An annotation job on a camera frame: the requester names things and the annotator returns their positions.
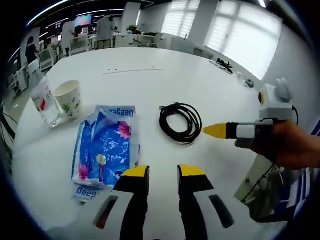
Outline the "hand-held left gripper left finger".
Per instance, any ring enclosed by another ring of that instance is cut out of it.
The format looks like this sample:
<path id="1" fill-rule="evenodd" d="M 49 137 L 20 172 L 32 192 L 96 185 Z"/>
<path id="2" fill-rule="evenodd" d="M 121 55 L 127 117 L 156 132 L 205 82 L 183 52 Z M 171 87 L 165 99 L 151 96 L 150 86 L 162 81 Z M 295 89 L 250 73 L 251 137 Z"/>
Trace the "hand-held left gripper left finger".
<path id="1" fill-rule="evenodd" d="M 75 221 L 47 234 L 53 240 L 142 240 L 149 175 L 147 165 L 126 170 L 112 190 L 84 204 Z"/>

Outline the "person's right hand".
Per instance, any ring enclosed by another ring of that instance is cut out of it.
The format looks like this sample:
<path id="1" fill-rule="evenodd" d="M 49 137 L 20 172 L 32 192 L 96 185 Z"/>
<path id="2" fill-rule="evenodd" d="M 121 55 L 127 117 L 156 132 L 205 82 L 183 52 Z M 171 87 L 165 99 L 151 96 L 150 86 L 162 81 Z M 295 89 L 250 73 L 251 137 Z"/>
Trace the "person's right hand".
<path id="1" fill-rule="evenodd" d="M 320 138 L 291 121 L 280 121 L 259 132 L 250 149 L 272 163 L 293 170 L 320 167 Z"/>

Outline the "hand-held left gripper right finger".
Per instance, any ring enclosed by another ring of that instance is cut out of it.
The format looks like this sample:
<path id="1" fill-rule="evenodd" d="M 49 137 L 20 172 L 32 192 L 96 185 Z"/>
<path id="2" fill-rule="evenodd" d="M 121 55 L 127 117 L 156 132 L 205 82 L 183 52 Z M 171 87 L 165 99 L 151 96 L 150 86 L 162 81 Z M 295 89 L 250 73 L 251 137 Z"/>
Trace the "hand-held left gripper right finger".
<path id="1" fill-rule="evenodd" d="M 187 240 L 266 240 L 266 228 L 250 217 L 249 208 L 216 189 L 206 173 L 180 164 L 179 211 Z"/>

